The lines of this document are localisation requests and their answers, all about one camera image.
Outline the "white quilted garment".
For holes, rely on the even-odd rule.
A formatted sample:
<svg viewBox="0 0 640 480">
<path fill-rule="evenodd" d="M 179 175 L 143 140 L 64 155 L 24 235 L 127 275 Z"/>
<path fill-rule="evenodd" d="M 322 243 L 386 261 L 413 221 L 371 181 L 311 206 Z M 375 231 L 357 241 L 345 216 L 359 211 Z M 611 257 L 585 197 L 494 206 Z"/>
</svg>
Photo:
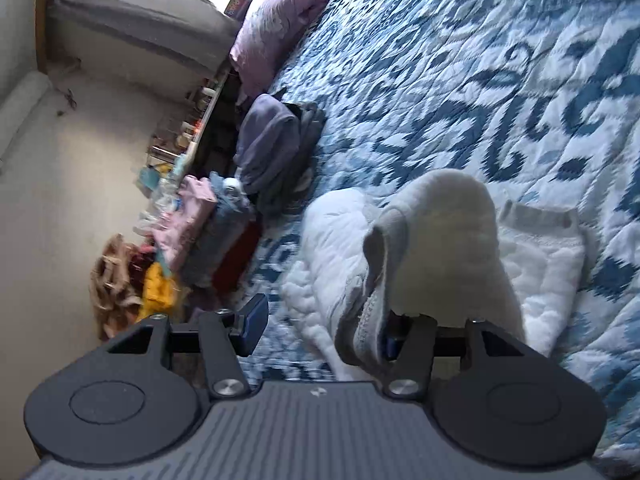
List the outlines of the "white quilted garment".
<svg viewBox="0 0 640 480">
<path fill-rule="evenodd" d="M 341 380 L 390 374 L 383 338 L 394 316 L 446 327 L 484 318 L 548 356 L 585 252 L 573 209 L 497 207 L 482 182 L 435 170 L 385 204 L 361 188 L 314 200 L 281 298 Z"/>
</svg>

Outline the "folded red garment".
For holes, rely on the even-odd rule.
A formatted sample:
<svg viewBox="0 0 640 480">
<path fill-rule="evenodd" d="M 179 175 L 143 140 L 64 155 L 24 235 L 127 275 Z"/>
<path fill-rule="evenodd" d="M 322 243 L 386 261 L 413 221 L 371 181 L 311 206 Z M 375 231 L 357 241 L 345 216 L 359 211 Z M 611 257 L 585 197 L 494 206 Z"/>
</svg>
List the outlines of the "folded red garment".
<svg viewBox="0 0 640 480">
<path fill-rule="evenodd" d="M 224 255 L 212 276 L 212 289 L 219 299 L 228 297 L 238 289 L 240 279 L 250 266 L 261 237 L 262 220 L 250 221 Z"/>
</svg>

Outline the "yellow cloth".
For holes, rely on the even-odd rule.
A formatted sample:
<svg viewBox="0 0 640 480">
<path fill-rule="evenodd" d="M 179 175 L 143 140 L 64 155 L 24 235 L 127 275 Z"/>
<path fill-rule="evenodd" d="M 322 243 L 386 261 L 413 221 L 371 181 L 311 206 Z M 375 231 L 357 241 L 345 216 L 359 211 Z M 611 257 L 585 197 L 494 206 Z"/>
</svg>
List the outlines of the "yellow cloth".
<svg viewBox="0 0 640 480">
<path fill-rule="evenodd" d="M 175 280 L 164 274 L 159 262 L 154 262 L 145 273 L 138 320 L 141 321 L 153 314 L 174 315 L 179 292 Z"/>
</svg>

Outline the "brown patterned bag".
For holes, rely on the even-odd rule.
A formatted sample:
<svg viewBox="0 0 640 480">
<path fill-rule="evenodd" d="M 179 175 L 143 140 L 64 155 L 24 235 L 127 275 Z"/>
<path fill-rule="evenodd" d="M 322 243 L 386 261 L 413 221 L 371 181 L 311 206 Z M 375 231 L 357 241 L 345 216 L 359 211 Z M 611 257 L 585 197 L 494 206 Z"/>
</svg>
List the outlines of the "brown patterned bag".
<svg viewBox="0 0 640 480">
<path fill-rule="evenodd" d="M 133 244 L 113 235 L 90 272 L 89 294 L 100 341 L 114 338 L 137 321 L 142 299 L 130 282 Z"/>
</svg>

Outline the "folded pink garment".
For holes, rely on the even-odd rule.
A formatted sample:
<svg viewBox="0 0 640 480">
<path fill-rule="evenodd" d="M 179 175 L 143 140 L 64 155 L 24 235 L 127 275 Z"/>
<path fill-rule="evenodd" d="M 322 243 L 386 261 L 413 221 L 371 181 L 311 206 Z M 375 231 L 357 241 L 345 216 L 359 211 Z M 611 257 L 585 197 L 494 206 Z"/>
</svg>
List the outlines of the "folded pink garment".
<svg viewBox="0 0 640 480">
<path fill-rule="evenodd" d="M 152 229 L 160 261 L 170 273 L 177 273 L 209 216 L 217 197 L 207 178 L 186 176 L 178 189 L 179 206 L 163 214 Z"/>
</svg>

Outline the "folded denim jeans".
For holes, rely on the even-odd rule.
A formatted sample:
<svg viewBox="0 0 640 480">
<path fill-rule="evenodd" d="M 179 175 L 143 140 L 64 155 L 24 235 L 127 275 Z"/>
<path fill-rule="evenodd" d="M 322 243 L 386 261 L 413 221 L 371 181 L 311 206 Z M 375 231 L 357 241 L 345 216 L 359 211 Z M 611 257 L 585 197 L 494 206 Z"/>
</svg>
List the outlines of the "folded denim jeans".
<svg viewBox="0 0 640 480">
<path fill-rule="evenodd" d="M 254 206 L 235 178 L 212 171 L 209 186 L 217 205 L 192 244 L 180 270 L 180 280 L 189 287 L 208 287 L 213 274 L 235 242 L 254 219 Z"/>
</svg>

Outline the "folded lavender garment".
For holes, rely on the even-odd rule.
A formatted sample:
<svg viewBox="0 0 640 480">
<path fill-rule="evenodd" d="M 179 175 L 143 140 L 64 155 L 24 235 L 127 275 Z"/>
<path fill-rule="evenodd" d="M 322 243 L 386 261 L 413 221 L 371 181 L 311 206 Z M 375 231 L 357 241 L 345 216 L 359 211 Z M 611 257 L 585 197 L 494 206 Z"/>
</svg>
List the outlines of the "folded lavender garment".
<svg viewBox="0 0 640 480">
<path fill-rule="evenodd" d="M 242 121 L 234 155 L 236 178 L 247 195 L 270 183 L 300 144 L 300 120 L 270 94 L 261 94 Z"/>
</svg>

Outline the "folded dark grey garment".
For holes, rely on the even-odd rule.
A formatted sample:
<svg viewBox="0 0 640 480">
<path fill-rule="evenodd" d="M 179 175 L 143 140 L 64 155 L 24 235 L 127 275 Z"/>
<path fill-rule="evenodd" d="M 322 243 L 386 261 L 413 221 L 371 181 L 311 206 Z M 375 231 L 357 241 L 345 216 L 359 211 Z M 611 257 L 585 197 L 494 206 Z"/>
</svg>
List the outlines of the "folded dark grey garment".
<svg viewBox="0 0 640 480">
<path fill-rule="evenodd" d="M 316 166 L 312 156 L 326 124 L 326 114 L 316 103 L 288 108 L 299 112 L 299 148 L 257 195 L 257 210 L 267 218 L 290 214 L 306 197 Z"/>
</svg>

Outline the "blue white patterned quilt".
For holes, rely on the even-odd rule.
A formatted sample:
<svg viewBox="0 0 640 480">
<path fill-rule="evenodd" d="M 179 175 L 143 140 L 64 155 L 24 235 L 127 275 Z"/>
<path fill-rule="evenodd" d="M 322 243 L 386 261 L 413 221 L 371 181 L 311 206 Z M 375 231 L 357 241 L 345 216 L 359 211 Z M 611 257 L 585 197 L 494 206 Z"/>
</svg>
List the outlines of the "blue white patterned quilt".
<svg viewBox="0 0 640 480">
<path fill-rule="evenodd" d="M 496 202 L 573 208 L 586 261 L 552 356 L 600 394 L 597 466 L 639 472 L 639 0 L 331 0 L 273 81 L 326 112 L 314 177 L 266 229 L 242 295 L 270 319 L 251 382 L 328 380 L 279 296 L 306 203 L 456 168 Z"/>
</svg>

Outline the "grey curtain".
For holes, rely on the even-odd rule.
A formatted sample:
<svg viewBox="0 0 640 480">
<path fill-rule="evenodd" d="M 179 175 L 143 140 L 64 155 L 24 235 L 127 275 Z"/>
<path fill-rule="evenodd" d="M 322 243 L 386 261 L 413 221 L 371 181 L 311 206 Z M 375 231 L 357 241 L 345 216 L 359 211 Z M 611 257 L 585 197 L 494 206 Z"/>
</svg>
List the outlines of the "grey curtain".
<svg viewBox="0 0 640 480">
<path fill-rule="evenodd" d="M 213 75 L 240 23 L 207 0 L 48 0 L 49 15 Z"/>
</svg>

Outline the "purple pillow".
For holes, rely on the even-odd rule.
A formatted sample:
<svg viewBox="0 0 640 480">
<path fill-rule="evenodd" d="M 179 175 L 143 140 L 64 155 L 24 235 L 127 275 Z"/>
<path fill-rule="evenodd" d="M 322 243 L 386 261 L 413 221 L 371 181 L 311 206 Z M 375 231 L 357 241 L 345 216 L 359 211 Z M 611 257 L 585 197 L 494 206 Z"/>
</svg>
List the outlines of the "purple pillow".
<svg viewBox="0 0 640 480">
<path fill-rule="evenodd" d="M 330 0 L 253 0 L 230 51 L 243 92 L 266 92 L 298 40 Z"/>
</svg>

